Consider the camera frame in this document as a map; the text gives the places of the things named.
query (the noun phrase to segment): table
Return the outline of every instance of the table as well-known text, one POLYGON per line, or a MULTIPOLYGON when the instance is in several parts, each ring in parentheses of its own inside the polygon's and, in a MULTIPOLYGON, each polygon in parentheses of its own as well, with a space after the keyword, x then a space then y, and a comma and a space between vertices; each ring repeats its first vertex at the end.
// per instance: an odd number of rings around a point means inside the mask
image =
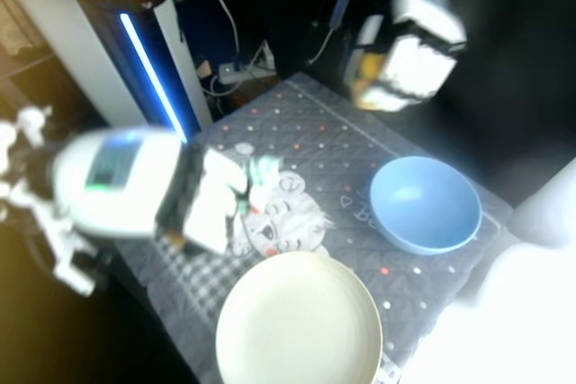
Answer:
POLYGON ((238 279, 265 259, 270 245, 273 253, 299 248, 328 254, 355 272, 382 318, 384 349, 376 382, 397 382, 402 366, 511 213, 508 204, 475 184, 483 219, 467 246, 436 256, 411 255, 392 246, 375 229, 368 185, 387 161, 426 152, 302 73, 198 139, 238 161, 251 155, 282 156, 286 204, 274 210, 282 212, 282 220, 268 215, 270 230, 235 240, 225 255, 199 249, 183 253, 164 238, 117 244, 202 384, 221 383, 214 335, 224 300, 238 279))

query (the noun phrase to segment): cream colored plate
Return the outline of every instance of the cream colored plate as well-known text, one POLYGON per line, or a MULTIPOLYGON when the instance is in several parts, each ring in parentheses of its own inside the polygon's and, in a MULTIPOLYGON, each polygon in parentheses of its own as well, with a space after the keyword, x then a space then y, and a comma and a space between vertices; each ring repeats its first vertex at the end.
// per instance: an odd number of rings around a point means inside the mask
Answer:
POLYGON ((246 273, 216 332, 226 384, 371 384, 382 344, 363 283, 310 252, 277 255, 246 273))

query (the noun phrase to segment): blue bowl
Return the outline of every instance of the blue bowl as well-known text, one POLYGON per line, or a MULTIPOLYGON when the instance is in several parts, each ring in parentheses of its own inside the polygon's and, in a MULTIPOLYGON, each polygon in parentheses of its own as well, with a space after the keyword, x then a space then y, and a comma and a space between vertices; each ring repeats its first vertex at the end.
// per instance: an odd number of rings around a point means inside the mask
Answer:
POLYGON ((370 185, 370 203, 386 238, 418 255, 464 246, 482 221, 482 206, 470 182, 429 157, 402 157, 383 166, 370 185))

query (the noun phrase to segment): white cylinder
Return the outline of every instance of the white cylinder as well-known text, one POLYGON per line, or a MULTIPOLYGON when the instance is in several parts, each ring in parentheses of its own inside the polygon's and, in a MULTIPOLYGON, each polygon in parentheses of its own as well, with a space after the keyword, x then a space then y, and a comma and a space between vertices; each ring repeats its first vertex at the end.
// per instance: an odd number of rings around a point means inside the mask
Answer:
POLYGON ((508 229, 527 242, 576 246, 576 159, 517 207, 508 229))

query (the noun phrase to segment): led light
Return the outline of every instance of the led light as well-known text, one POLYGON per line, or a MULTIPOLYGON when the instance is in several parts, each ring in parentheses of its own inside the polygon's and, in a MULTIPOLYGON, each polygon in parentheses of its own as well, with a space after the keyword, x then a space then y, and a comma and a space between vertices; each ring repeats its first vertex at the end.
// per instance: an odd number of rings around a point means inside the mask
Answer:
POLYGON ((154 68, 150 63, 148 54, 146 54, 146 50, 144 50, 144 47, 142 46, 140 37, 138 36, 138 33, 136 33, 136 29, 134 29, 134 25, 132 24, 130 17, 126 13, 121 13, 120 20, 122 21, 122 25, 124 26, 124 29, 128 33, 128 36, 130 37, 134 49, 136 49, 136 52, 138 53, 140 62, 142 62, 142 66, 144 66, 144 69, 148 74, 150 82, 152 83, 154 89, 156 90, 158 99, 160 100, 162 106, 166 110, 166 114, 168 115, 170 122, 172 122, 172 126, 174 127, 176 134, 178 135, 180 140, 183 143, 185 143, 187 140, 186 135, 184 134, 184 130, 182 129, 182 125, 180 125, 180 122, 176 117, 176 113, 174 112, 174 109, 172 108, 172 105, 170 104, 170 101, 166 96, 166 92, 164 92, 164 88, 162 87, 162 84, 160 84, 160 80, 158 80, 158 76, 156 75, 156 72, 154 71, 154 68))

